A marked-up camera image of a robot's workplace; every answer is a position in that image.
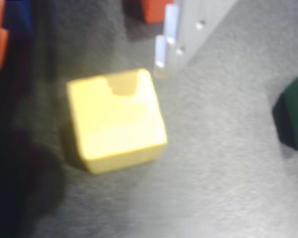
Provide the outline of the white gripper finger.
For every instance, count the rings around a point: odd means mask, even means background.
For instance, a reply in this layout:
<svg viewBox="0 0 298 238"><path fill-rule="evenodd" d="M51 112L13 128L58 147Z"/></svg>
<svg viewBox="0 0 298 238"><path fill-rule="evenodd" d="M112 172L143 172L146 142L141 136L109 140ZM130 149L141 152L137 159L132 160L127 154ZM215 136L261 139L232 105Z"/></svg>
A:
<svg viewBox="0 0 298 238"><path fill-rule="evenodd" d="M237 3L175 0L167 4L163 33L155 38L155 77L169 77L184 68Z"/></svg>

